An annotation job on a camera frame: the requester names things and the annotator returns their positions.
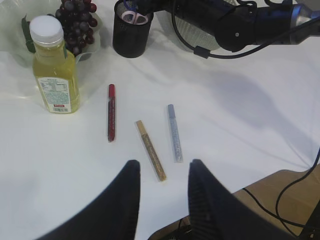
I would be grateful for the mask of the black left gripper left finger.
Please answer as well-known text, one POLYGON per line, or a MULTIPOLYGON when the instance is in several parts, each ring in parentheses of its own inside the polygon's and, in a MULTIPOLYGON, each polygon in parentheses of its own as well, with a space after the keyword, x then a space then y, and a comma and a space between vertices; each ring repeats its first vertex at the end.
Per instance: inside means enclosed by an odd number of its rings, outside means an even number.
POLYGON ((140 210, 141 167, 129 160, 83 210, 41 240, 133 240, 140 210))

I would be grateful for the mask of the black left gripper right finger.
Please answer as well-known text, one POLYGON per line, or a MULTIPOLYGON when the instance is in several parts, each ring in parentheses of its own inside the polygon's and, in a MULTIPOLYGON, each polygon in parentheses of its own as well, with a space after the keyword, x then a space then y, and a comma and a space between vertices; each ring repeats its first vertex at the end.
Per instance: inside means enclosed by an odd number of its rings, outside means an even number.
POLYGON ((292 240, 233 196, 200 159, 189 165, 188 209, 194 240, 292 240))

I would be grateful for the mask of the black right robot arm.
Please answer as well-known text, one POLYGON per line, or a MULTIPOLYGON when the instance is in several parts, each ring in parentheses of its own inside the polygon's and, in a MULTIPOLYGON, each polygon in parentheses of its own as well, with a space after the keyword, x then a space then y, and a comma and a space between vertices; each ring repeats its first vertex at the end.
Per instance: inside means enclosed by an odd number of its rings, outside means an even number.
POLYGON ((138 0, 137 11, 150 14, 171 13, 214 36, 217 44, 230 52, 249 45, 298 45, 320 35, 320 13, 291 0, 265 1, 259 7, 254 0, 239 0, 236 5, 225 0, 138 0))

